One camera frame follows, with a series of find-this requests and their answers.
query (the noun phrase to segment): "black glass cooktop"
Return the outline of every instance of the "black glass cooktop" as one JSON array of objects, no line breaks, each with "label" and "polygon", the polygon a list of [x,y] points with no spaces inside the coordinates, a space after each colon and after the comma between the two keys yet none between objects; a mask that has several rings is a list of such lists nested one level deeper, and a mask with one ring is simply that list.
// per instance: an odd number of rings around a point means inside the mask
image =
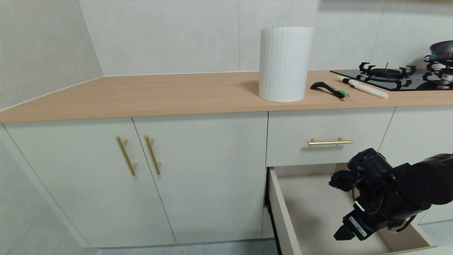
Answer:
[{"label": "black glass cooktop", "polygon": [[453,89],[453,83],[445,83],[436,73],[427,69],[417,70],[414,74],[402,79],[370,77],[363,75],[359,69],[336,69],[331,72],[390,91]]}]

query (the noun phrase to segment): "gas stove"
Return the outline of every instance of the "gas stove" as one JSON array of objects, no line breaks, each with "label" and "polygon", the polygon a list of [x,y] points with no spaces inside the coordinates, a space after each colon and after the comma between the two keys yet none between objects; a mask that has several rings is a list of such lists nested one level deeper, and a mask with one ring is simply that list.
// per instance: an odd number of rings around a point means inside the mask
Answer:
[{"label": "gas stove", "polygon": [[423,68],[408,65],[388,69],[362,62],[359,69],[336,69],[331,72],[390,91],[453,89],[453,68],[444,65],[436,68],[435,65],[441,64],[431,62]]}]

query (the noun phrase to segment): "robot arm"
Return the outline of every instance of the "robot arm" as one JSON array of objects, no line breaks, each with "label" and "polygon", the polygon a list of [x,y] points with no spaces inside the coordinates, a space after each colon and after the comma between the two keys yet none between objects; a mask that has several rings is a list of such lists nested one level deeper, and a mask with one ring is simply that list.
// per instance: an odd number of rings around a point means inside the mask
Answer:
[{"label": "robot arm", "polygon": [[[354,210],[343,217],[336,240],[365,240],[377,230],[401,227],[434,205],[453,201],[453,154],[438,154],[419,163],[392,167],[374,149],[366,149],[334,173],[330,186],[351,191]],[[355,190],[360,196],[355,197]]]}]

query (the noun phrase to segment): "wooden countertop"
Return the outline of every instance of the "wooden countertop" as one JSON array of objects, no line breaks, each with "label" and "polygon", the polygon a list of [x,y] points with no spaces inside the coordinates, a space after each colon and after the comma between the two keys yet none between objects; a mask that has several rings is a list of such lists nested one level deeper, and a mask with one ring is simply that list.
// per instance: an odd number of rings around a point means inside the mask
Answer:
[{"label": "wooden countertop", "polygon": [[[295,103],[261,99],[258,72],[102,77],[6,109],[0,122],[453,104],[452,90],[387,91],[389,98],[381,99],[335,81],[336,76],[309,71],[305,98]],[[351,97],[309,89],[317,81]]]}]

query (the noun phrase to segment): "black pan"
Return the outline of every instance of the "black pan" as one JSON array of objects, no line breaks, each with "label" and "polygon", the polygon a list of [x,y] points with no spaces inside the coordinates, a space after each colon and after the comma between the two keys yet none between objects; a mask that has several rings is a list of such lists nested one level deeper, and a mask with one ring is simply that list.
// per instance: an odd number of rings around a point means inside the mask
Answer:
[{"label": "black pan", "polygon": [[424,58],[425,62],[438,61],[446,66],[452,65],[453,59],[453,41],[444,41],[433,44],[429,47],[431,55]]},{"label": "black pan", "polygon": [[445,41],[430,46],[431,54],[453,54],[453,41]]}]

